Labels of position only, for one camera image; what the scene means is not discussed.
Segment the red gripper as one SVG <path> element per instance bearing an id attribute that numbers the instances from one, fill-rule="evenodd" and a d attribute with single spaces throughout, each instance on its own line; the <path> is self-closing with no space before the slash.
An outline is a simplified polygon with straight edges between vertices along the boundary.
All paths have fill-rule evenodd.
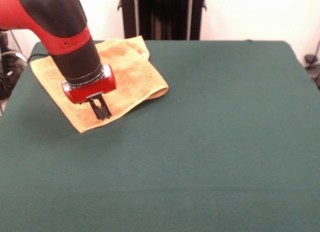
<path id="1" fill-rule="evenodd" d="M 63 80 L 61 86 L 66 97 L 74 104 L 84 103 L 88 97 L 99 94 L 97 98 L 100 102 L 100 107 L 95 104 L 92 98 L 88 99 L 92 110 L 98 120 L 103 120 L 104 117 L 111 117 L 112 114 L 102 96 L 102 94 L 109 93 L 117 87 L 113 70 L 109 64 L 104 65 L 100 76 L 90 83 L 76 86 Z"/>

